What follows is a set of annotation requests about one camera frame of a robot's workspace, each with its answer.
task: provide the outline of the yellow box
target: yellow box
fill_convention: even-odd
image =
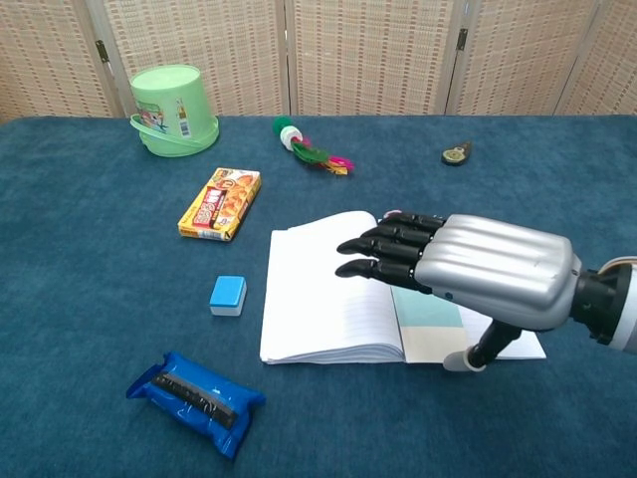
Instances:
[[[230,241],[261,188],[261,173],[219,167],[177,224],[179,234]]]

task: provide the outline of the blue snack package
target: blue snack package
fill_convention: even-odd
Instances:
[[[145,371],[126,391],[126,398],[148,398],[174,418],[209,437],[233,459],[251,421],[251,407],[265,396],[190,361],[177,352]]]

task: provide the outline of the bucket label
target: bucket label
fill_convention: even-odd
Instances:
[[[183,106],[183,100],[177,100],[177,120],[179,121],[179,129],[183,137],[190,137],[190,127],[188,126],[188,117],[186,116],[186,108]]]
[[[159,105],[154,105],[152,103],[137,103],[137,110],[139,111],[139,116],[141,117],[141,121],[151,129],[155,129],[157,131],[166,132],[168,129],[168,125],[164,124],[164,114]]]

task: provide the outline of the blue table surface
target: blue table surface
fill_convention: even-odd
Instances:
[[[546,360],[474,375],[259,360],[273,229],[400,208],[561,234],[589,268],[635,254],[635,118],[296,118],[348,177],[298,162],[272,120],[220,118],[211,148],[171,159],[126,119],[0,127],[1,476],[635,475],[637,358],[573,322],[540,336]],[[465,140],[469,162],[442,164]],[[255,204],[231,243],[180,237],[217,166],[261,171]],[[218,275],[246,278],[240,318],[211,317]],[[125,399],[168,351],[266,395],[234,462]]]

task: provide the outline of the bucket handle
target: bucket handle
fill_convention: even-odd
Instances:
[[[163,139],[164,141],[172,142],[174,144],[180,144],[182,146],[190,146],[190,147],[204,147],[205,144],[199,141],[193,141],[189,139],[182,139],[180,137],[173,136],[171,134],[166,134],[165,132],[159,132],[151,127],[146,126],[141,122],[141,117],[139,115],[133,115],[130,117],[130,125],[135,129],[143,132],[144,134],[148,134],[149,136],[156,137],[157,139]]]

